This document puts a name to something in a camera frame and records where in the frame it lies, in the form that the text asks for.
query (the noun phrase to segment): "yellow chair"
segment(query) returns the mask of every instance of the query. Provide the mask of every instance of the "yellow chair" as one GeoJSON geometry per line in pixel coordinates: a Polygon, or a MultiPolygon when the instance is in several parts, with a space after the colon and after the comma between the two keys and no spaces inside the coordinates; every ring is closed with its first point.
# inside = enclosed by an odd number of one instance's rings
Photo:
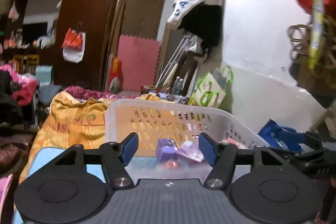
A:
{"type": "Polygon", "coordinates": [[[13,60],[17,61],[17,63],[18,63],[18,67],[16,68],[16,70],[19,73],[23,73],[24,56],[22,54],[15,54],[13,56],[13,60]]]}
{"type": "Polygon", "coordinates": [[[26,72],[35,74],[36,67],[40,64],[40,56],[38,54],[27,54],[26,72]]]}

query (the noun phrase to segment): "metal screw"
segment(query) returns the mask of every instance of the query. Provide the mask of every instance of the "metal screw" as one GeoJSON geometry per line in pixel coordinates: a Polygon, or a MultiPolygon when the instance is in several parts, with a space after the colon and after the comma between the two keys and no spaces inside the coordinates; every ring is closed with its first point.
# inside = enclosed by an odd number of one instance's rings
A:
{"type": "Polygon", "coordinates": [[[131,180],[128,178],[117,178],[113,182],[118,187],[127,187],[128,185],[131,184],[131,180]]]}
{"type": "Polygon", "coordinates": [[[223,182],[220,179],[209,179],[207,185],[211,188],[218,188],[223,185],[223,182]]]}

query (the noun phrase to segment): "orange blanket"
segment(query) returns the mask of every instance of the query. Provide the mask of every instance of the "orange blanket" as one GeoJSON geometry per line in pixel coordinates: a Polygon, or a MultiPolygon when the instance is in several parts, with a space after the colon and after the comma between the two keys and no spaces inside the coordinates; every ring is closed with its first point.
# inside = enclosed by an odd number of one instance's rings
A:
{"type": "Polygon", "coordinates": [[[90,99],[81,103],[67,92],[58,93],[50,105],[50,115],[36,135],[20,182],[26,178],[32,161],[43,147],[67,149],[81,143],[85,149],[92,149],[103,144],[104,115],[109,105],[108,100],[100,102],[90,99]]]}

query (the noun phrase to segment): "white plastic basket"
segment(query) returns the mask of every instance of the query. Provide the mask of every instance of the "white plastic basket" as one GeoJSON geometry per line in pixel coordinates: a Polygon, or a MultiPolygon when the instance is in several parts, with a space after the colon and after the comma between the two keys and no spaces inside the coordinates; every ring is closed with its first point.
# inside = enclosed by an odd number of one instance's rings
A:
{"type": "Polygon", "coordinates": [[[112,102],[105,113],[105,140],[121,142],[130,132],[139,137],[137,156],[155,156],[159,138],[174,139],[179,146],[202,132],[217,142],[233,138],[250,149],[269,146],[220,109],[134,99],[112,102]]]}

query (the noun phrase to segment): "purple box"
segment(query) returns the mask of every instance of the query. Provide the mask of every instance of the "purple box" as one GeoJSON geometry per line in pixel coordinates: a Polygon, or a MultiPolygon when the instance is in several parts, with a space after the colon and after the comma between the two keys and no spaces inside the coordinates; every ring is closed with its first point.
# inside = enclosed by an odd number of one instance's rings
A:
{"type": "Polygon", "coordinates": [[[176,150],[177,145],[174,140],[159,139],[155,151],[157,162],[160,163],[168,160],[177,160],[177,155],[175,154],[176,150]]]}

